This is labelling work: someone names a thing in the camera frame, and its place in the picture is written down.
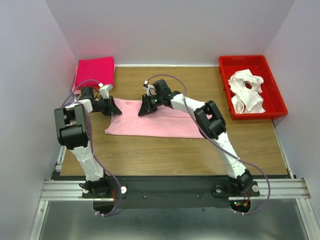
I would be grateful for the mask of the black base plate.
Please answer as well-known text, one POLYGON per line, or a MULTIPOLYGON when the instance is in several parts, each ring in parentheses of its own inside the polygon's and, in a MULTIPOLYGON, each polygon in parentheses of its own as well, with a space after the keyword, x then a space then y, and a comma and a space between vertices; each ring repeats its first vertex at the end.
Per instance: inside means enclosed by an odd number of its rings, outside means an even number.
POLYGON ((227 176, 131 176, 98 183, 80 183, 82 197, 95 209, 229 208, 230 198, 246 201, 258 197, 253 181, 240 189, 227 176))

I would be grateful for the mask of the light pink t-shirt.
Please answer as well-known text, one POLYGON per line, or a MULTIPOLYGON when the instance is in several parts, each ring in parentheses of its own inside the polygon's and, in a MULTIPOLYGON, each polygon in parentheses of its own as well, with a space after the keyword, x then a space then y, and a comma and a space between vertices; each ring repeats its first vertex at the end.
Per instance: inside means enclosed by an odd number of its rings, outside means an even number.
POLYGON ((113 115, 105 133, 116 136, 203 139, 188 113, 159 106, 157 111, 138 116, 142 101, 116 98, 121 115, 113 115))

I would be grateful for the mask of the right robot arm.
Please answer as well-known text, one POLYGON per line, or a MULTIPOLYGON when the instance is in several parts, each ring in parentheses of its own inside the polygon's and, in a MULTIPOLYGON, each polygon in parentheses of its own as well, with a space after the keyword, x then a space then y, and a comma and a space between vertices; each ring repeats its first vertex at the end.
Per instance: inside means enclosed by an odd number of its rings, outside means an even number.
POLYGON ((138 116, 152 114, 159 106, 188 113, 202 136, 217 147, 229 177, 231 192, 242 195, 250 189, 253 177, 237 156, 229 140, 226 121, 214 101, 202 102, 189 98, 179 91, 171 91, 163 79, 154 83, 146 80, 143 88, 146 89, 146 94, 142 96, 138 116))

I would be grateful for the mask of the folded magenta t-shirt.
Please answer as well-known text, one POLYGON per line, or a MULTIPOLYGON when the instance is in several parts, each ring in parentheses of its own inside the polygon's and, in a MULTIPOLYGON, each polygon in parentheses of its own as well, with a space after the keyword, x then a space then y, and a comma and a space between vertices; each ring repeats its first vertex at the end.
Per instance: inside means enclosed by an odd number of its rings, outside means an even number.
POLYGON ((93 81, 96 80, 104 85, 110 84, 114 86, 115 68, 116 64, 112 56, 80 59, 76 68, 74 85, 78 87, 84 81, 90 80, 80 87, 97 88, 99 84, 93 81))

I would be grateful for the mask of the aluminium frame rail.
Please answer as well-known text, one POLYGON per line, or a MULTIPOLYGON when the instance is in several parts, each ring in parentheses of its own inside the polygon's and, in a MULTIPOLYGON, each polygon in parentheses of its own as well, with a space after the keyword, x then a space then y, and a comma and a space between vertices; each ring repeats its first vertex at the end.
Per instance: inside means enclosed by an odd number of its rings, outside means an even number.
MULTIPOLYGON (((270 199, 310 199, 307 184, 304 179, 270 179, 267 184, 264 179, 256 180, 259 188, 259 196, 250 195, 251 199, 262 200, 268 196, 270 187, 270 199)), ((83 197, 83 190, 79 181, 45 181, 42 186, 40 199, 42 201, 89 201, 83 197)))

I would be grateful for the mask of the red plastic bin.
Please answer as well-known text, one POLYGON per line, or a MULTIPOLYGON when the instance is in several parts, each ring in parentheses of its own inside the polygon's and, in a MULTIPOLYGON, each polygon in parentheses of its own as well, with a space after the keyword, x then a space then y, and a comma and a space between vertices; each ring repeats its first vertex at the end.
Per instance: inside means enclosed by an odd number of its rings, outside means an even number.
POLYGON ((218 61, 223 90, 232 120, 275 120, 288 114, 288 110, 277 83, 268 62, 263 55, 220 56, 218 61), (231 101, 234 94, 230 90, 228 79, 235 72, 245 69, 249 69, 253 75, 260 76, 264 80, 264 83, 261 86, 261 96, 263 98, 262 107, 265 109, 264 113, 237 114, 234 110, 231 101))

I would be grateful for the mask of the white crumpled t-shirt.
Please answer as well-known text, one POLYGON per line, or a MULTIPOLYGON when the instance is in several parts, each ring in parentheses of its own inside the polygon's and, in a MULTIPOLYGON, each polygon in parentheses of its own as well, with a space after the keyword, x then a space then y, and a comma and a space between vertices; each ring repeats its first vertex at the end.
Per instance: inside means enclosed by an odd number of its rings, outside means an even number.
POLYGON ((234 94, 231 98, 236 114, 262 114, 264 99, 261 85, 264 79, 253 75, 249 69, 236 71, 228 80, 229 89, 234 94))

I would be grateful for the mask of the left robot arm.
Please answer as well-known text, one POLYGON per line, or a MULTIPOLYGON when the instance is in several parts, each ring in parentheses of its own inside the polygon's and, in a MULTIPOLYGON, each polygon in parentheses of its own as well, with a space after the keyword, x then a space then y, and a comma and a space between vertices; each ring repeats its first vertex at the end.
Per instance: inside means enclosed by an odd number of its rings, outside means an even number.
POLYGON ((72 103, 64 103, 54 110, 57 140, 65 146, 78 160, 85 174, 85 183, 79 186, 85 194, 93 197, 107 197, 115 190, 110 184, 107 171, 99 164, 93 150, 93 134, 90 113, 102 113, 104 116, 121 115, 110 96, 113 86, 100 83, 95 98, 92 87, 83 87, 81 96, 72 103))

